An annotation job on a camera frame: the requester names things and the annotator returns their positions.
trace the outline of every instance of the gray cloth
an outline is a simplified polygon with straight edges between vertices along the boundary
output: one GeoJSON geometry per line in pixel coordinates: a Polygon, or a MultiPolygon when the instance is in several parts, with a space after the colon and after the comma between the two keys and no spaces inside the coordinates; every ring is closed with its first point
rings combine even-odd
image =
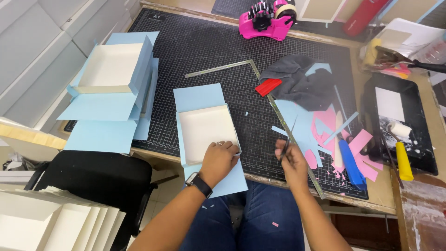
{"type": "Polygon", "coordinates": [[[326,69],[305,76],[314,63],[305,55],[287,55],[265,69],[260,82],[280,79],[282,83],[270,92],[274,98],[293,101],[310,112],[326,111],[335,96],[333,76],[326,69]]]}

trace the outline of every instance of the yellow handle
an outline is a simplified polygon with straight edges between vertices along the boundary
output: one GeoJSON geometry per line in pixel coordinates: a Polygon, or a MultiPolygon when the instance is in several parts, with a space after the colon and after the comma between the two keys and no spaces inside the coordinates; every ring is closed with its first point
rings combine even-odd
{"type": "Polygon", "coordinates": [[[402,180],[413,180],[412,170],[410,169],[409,158],[402,142],[396,143],[396,159],[398,160],[398,169],[402,180]]]}

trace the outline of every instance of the scissors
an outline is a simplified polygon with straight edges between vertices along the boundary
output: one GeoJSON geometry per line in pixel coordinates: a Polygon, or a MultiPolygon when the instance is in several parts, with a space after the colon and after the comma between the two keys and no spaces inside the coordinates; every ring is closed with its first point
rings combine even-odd
{"type": "MultiPolygon", "coordinates": [[[[297,116],[296,119],[294,120],[293,127],[291,127],[291,135],[293,134],[293,129],[294,125],[296,124],[296,121],[297,121],[297,116]]],[[[282,159],[285,156],[286,151],[288,150],[289,142],[290,142],[290,136],[288,136],[288,139],[285,141],[285,146],[283,147],[282,153],[280,154],[279,165],[282,164],[282,159]]]]}

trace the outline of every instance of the black chair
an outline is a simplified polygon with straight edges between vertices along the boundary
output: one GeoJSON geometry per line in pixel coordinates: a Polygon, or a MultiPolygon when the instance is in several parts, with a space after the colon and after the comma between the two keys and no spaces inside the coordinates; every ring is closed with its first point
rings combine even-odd
{"type": "Polygon", "coordinates": [[[54,186],[126,212],[111,248],[120,251],[125,249],[131,235],[139,234],[152,191],[159,184],[179,177],[174,175],[150,183],[151,176],[152,167],[141,159],[117,153],[61,151],[53,161],[37,168],[25,190],[54,186]]]}

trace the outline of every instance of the hand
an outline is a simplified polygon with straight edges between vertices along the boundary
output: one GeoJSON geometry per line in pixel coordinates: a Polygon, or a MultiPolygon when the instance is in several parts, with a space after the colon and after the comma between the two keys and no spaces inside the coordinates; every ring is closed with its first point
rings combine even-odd
{"type": "MultiPolygon", "coordinates": [[[[278,139],[276,141],[276,157],[280,160],[282,149],[285,147],[285,140],[278,139]]],[[[308,189],[308,173],[307,162],[296,144],[290,143],[284,158],[282,159],[282,167],[285,172],[286,182],[290,188],[297,189],[300,192],[309,191],[308,189]]]]}
{"type": "Polygon", "coordinates": [[[239,152],[239,147],[231,141],[212,142],[206,150],[203,165],[199,172],[200,178],[212,189],[222,180],[237,164],[240,156],[234,156],[239,152]]]}

